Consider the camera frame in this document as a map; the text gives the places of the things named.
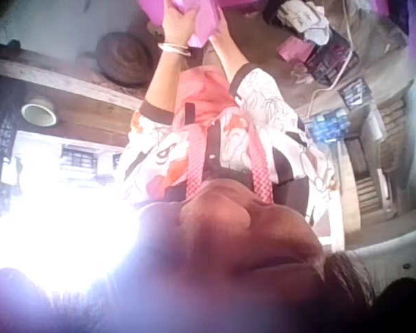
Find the bracelet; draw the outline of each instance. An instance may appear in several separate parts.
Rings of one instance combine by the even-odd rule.
[[[161,45],[169,45],[172,47],[177,47],[178,49],[182,49],[188,51],[188,45],[179,45],[179,44],[171,44],[171,43],[160,43]]]
[[[188,48],[186,48],[184,46],[168,44],[168,43],[159,43],[159,48],[163,52],[177,53],[177,54],[181,54],[182,56],[186,56],[186,57],[191,56],[191,52],[188,50]]]

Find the white cable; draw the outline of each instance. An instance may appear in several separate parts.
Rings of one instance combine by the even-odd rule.
[[[310,104],[308,106],[308,111],[306,112],[306,118],[307,119],[310,119],[311,108],[313,107],[314,98],[316,97],[318,92],[328,92],[329,90],[334,89],[334,87],[338,84],[338,82],[340,80],[340,77],[343,75],[344,71],[346,70],[346,68],[349,64],[349,61],[352,59],[352,55],[353,55],[353,52],[354,52],[354,43],[353,43],[353,38],[352,38],[352,32],[349,29],[347,4],[346,4],[345,0],[342,0],[342,6],[343,6],[343,11],[344,11],[345,25],[347,27],[347,34],[348,34],[348,39],[349,39],[349,53],[348,53],[347,59],[344,62],[344,65],[340,69],[339,74],[336,76],[336,79],[334,80],[333,84],[328,88],[317,89],[316,91],[314,91],[313,95],[311,95],[311,101],[310,101]]]

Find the pink strap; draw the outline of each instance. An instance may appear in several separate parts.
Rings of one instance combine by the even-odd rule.
[[[173,128],[183,126],[183,117],[177,114],[173,122]],[[207,147],[207,128],[212,125],[215,119],[201,124],[194,123],[187,126],[188,130],[188,169],[187,169],[187,198],[195,195],[202,184],[203,166],[205,163],[205,151]],[[265,150],[263,149],[259,135],[250,121],[248,121],[248,154],[251,160],[251,171],[254,185],[254,192],[265,203],[273,203],[272,184],[270,172],[266,161]]]

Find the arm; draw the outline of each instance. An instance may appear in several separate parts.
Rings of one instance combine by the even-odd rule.
[[[222,62],[228,82],[231,83],[239,69],[249,62],[229,34],[227,20],[221,8],[218,8],[218,13],[220,16],[218,30],[209,40]]]
[[[182,14],[172,0],[164,0],[165,41],[186,46],[195,30],[197,10]],[[183,65],[183,55],[163,52],[154,77],[146,92],[145,101],[131,119],[130,143],[123,152],[116,177],[126,193],[139,173],[139,165],[153,147],[171,131],[177,85]]]
[[[230,92],[238,106],[255,123],[265,123],[278,130],[303,131],[299,117],[285,102],[275,79],[248,62],[228,31],[222,10],[218,9],[218,30],[210,37],[231,84]]]
[[[183,55],[163,52],[153,80],[146,92],[146,101],[156,108],[174,112]]]
[[[196,14],[197,10],[193,9],[183,15],[174,7],[172,0],[164,0],[165,42],[186,46],[195,30]],[[183,61],[183,55],[162,53],[153,80],[146,92],[145,99],[149,104],[174,113]]]

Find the wrist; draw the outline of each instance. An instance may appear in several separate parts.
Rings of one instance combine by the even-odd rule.
[[[217,53],[228,53],[234,45],[234,40],[230,35],[217,35],[211,39],[214,49]]]
[[[185,40],[180,39],[180,38],[166,38],[165,37],[164,43],[165,44],[179,45],[181,47],[188,48],[188,40],[185,41]]]

